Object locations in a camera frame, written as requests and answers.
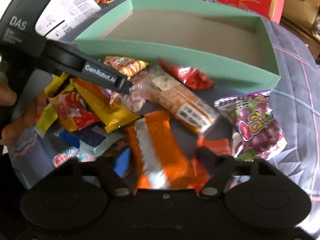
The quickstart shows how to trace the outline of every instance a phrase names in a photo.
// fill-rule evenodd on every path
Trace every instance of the silver stripe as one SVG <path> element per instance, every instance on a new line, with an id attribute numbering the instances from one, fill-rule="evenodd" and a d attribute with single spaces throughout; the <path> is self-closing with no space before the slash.
<path id="1" fill-rule="evenodd" d="M 148 176 L 149 183 L 154 189 L 168 188 L 168 179 L 164 174 L 160 161 L 156 156 L 152 140 L 144 118 L 134 123 L 137 139 L 142 155 L 143 171 Z"/>

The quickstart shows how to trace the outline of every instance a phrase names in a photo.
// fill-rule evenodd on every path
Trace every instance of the black circular disc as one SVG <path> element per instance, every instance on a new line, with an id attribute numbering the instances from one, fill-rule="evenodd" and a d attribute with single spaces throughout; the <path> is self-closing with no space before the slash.
<path id="1" fill-rule="evenodd" d="M 39 229 L 80 229 L 97 219 L 108 203 L 106 193 L 81 177 L 52 177 L 27 191 L 20 208 L 29 223 Z"/>
<path id="2" fill-rule="evenodd" d="M 311 209 L 308 195 L 278 176 L 260 176 L 259 181 L 233 187 L 225 195 L 225 205 L 237 220 L 268 231 L 294 228 Z"/>

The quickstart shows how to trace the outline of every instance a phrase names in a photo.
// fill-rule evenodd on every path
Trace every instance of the orange package with silver stripe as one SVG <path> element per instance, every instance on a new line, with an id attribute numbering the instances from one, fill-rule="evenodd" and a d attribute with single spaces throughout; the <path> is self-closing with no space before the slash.
<path id="1" fill-rule="evenodd" d="M 168 112 L 156 111 L 126 126 L 138 173 L 137 188 L 198 191 L 209 176 L 193 170 L 171 132 L 169 119 Z"/>

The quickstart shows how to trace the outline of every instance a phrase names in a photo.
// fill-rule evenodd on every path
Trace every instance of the yellow snack package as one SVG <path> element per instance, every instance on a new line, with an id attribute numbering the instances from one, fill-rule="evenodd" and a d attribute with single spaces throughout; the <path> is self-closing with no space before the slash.
<path id="1" fill-rule="evenodd" d="M 127 125 L 139 118 L 138 115 L 132 113 L 125 106 L 117 102 L 113 102 L 113 104 L 110 105 L 109 102 L 102 100 L 78 83 L 75 82 L 74 84 L 92 111 L 94 111 L 99 119 L 106 125 L 106 132 L 112 132 L 120 126 Z"/>
<path id="2" fill-rule="evenodd" d="M 47 97 L 52 98 L 54 94 L 58 91 L 59 87 L 65 82 L 68 78 L 68 73 L 62 73 L 61 76 L 54 76 L 52 82 L 44 89 Z"/>
<path id="3" fill-rule="evenodd" d="M 59 95 L 75 91 L 75 85 L 69 84 Z M 41 112 L 41 115 L 36 123 L 35 130 L 43 138 L 49 127 L 58 119 L 58 114 L 53 108 L 53 105 L 49 103 Z"/>

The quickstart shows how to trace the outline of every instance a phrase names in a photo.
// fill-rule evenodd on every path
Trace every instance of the human hand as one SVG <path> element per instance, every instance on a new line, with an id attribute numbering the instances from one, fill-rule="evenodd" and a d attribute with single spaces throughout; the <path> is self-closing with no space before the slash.
<path id="1" fill-rule="evenodd" d="M 0 81 L 0 105 L 12 106 L 17 100 L 17 94 L 13 92 L 10 87 L 3 81 Z M 35 123 L 37 114 L 37 106 L 46 105 L 46 95 L 41 92 L 35 99 L 32 100 L 29 108 L 25 111 L 23 116 L 8 124 L 2 129 L 1 145 L 14 145 L 24 129 L 32 127 Z"/>

